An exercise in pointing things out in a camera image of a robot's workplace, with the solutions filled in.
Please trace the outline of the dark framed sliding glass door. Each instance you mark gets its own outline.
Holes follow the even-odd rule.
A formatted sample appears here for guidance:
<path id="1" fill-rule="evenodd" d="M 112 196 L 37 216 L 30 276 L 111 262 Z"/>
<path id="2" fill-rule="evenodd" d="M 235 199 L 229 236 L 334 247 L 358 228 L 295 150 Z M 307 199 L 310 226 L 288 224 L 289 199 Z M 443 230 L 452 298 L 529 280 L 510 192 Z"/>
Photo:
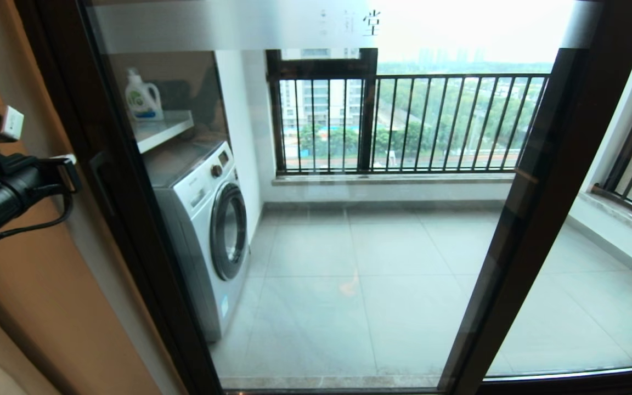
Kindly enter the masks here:
<path id="1" fill-rule="evenodd" d="M 492 377 L 492 358 L 511 330 L 541 270 L 551 241 L 567 217 L 572 194 L 589 172 L 590 155 L 617 107 L 632 66 L 632 3 L 580 0 L 581 43 L 561 48 L 546 103 L 530 133 L 530 152 L 520 161 L 501 223 L 472 290 L 438 390 L 224 390 L 209 360 L 200 320 L 179 278 L 179 262 L 161 223 L 150 180 L 132 145 L 130 123 L 116 107 L 119 95 L 105 76 L 93 33 L 98 23 L 83 0 L 36 0 L 40 23 L 59 82 L 43 77 L 102 220 L 120 249 L 133 285 L 188 395 L 632 395 L 632 368 L 588 374 Z M 89 160 L 103 151 L 103 169 L 115 217 L 105 209 Z"/>

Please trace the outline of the white front-load washing machine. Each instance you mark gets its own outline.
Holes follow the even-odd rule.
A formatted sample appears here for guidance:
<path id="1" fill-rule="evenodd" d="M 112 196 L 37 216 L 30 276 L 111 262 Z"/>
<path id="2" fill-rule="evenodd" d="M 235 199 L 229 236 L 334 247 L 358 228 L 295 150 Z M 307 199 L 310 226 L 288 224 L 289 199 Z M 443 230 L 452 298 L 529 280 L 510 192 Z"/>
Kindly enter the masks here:
<path id="1" fill-rule="evenodd" d="M 143 155 L 201 332 L 227 332 L 249 265 L 247 209 L 227 142 L 175 142 Z"/>

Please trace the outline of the white shelf board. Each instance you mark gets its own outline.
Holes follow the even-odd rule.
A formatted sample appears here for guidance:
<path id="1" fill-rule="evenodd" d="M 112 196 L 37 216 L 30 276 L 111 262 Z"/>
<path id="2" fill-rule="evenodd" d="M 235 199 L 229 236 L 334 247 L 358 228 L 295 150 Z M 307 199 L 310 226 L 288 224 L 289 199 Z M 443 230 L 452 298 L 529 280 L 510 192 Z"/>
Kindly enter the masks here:
<path id="1" fill-rule="evenodd" d="M 168 142 L 195 125 L 189 110 L 171 110 L 163 120 L 139 122 L 131 120 L 131 129 L 140 154 Z"/>

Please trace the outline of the white detergent bottle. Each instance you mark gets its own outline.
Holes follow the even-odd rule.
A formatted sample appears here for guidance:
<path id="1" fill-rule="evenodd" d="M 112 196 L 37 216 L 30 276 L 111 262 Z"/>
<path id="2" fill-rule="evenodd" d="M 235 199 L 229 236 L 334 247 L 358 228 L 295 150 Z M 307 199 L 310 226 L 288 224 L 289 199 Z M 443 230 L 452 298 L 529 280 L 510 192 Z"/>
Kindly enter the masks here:
<path id="1" fill-rule="evenodd" d="M 131 117 L 137 122 L 165 120 L 158 87 L 154 83 L 144 82 L 133 67 L 126 70 L 126 80 L 125 101 Z"/>

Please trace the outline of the long black balcony railing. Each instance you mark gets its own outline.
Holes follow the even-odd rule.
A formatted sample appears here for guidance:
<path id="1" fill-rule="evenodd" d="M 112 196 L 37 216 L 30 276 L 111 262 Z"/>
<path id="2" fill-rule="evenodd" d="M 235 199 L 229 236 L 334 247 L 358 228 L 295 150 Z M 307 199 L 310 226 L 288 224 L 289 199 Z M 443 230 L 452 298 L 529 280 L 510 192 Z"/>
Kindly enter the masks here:
<path id="1" fill-rule="evenodd" d="M 370 173 L 511 173 L 547 74 L 377 75 Z"/>

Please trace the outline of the dark window frame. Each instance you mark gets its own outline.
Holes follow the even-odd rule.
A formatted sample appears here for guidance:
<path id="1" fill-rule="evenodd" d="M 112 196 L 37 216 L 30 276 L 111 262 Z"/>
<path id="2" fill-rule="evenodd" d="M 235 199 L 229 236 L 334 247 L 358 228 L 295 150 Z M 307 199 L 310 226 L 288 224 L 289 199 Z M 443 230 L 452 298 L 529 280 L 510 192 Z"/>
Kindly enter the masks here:
<path id="1" fill-rule="evenodd" d="M 286 50 L 267 50 L 267 87 L 274 152 L 274 173 L 288 175 L 370 173 L 374 169 L 375 110 L 378 82 L 376 48 L 346 50 L 336 58 L 330 49 L 298 50 L 289 57 Z M 283 129 L 283 106 L 279 82 L 289 77 L 362 81 L 362 113 L 358 129 L 307 127 L 296 132 Z"/>

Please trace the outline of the black door handle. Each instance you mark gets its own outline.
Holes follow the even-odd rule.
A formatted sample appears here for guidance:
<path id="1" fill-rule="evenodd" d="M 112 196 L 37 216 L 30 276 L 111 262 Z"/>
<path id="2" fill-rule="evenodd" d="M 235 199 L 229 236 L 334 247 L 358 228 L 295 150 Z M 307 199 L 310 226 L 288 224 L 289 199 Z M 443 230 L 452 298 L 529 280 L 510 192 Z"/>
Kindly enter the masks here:
<path id="1" fill-rule="evenodd" d="M 115 217 L 115 207 L 112 199 L 110 199 L 110 195 L 107 190 L 107 183 L 103 175 L 103 169 L 105 165 L 108 164 L 106 153 L 103 151 L 95 153 L 95 155 L 93 155 L 93 157 L 89 160 L 88 164 L 105 209 L 108 211 L 110 217 Z"/>

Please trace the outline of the stone window sill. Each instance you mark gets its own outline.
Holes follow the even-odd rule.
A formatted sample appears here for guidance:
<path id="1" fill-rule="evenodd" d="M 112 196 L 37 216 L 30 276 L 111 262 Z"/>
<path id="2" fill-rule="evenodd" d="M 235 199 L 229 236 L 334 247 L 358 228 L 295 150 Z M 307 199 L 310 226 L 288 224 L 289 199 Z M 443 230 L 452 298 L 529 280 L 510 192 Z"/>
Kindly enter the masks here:
<path id="1" fill-rule="evenodd" d="M 511 183 L 511 173 L 374 173 L 316 174 L 275 177 L 274 187 L 336 187 L 337 185 L 433 185 L 437 183 Z"/>
<path id="2" fill-rule="evenodd" d="M 588 218 L 590 214 L 599 213 L 602 218 L 611 218 L 632 230 L 632 206 L 625 205 L 612 195 L 607 195 L 600 190 L 580 191 L 570 209 L 569 218 L 582 222 L 582 218 Z"/>

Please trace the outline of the grey high-rise building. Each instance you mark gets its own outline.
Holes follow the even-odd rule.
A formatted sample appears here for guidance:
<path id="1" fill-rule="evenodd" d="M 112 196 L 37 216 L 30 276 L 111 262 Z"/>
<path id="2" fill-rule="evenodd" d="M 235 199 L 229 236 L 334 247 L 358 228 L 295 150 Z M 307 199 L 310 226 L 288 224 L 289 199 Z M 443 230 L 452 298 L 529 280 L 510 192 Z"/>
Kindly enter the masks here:
<path id="1" fill-rule="evenodd" d="M 289 77 L 279 82 L 283 129 L 307 127 L 358 129 L 362 113 L 362 81 Z"/>

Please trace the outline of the fixed dark framed glass panel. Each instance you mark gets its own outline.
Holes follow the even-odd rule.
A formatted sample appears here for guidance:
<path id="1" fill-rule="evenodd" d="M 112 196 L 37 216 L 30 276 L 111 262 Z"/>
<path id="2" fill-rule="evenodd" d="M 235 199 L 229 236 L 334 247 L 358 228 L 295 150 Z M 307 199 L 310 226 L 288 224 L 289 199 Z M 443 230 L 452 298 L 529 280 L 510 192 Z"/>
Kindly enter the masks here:
<path id="1" fill-rule="evenodd" d="M 524 0 L 520 2 L 519 8 L 530 8 L 532 15 L 525 18 L 525 21 L 530 22 L 531 26 L 512 29 L 511 38 L 503 38 L 502 43 L 507 43 L 512 48 L 527 50 L 542 43 L 542 33 L 549 35 L 549 43 L 557 48 L 557 53 L 549 73 L 547 90 L 552 70 L 559 65 L 560 49 L 577 48 L 581 43 L 580 18 L 589 16 L 590 7 L 582 5 L 580 0 Z M 546 103 L 546 90 L 541 104 Z M 532 127 L 539 122 L 539 110 Z M 591 191 L 595 183 L 606 180 L 627 137 L 630 125 L 632 66 L 618 105 L 610 115 L 599 152 L 590 155 L 589 171 L 580 183 L 579 190 L 572 194 L 570 210 L 580 191 Z M 501 223 L 503 207 L 496 228 Z M 592 272 L 583 267 L 583 248 L 591 245 L 595 245 L 602 252 L 601 255 L 590 258 L 593 262 L 605 267 L 609 267 L 612 262 L 619 262 L 618 258 L 612 257 L 610 250 L 596 243 L 595 238 L 604 238 L 605 235 L 604 231 L 593 230 L 590 225 L 581 224 L 568 215 L 561 219 L 560 231 L 551 241 L 547 257 L 541 260 L 539 275 L 532 283 L 530 293 L 522 303 L 519 314 L 512 320 L 511 330 L 502 340 L 499 352 L 494 355 L 485 373 L 487 379 L 588 374 L 609 369 L 632 368 L 621 365 L 620 362 L 607 363 L 609 352 L 617 350 L 618 345 L 610 347 L 608 330 L 601 327 L 599 321 L 590 317 L 589 310 L 582 305 L 583 292 L 589 285 L 599 280 L 623 278 L 629 270 L 629 267 L 624 267 L 609 268 L 606 272 Z"/>

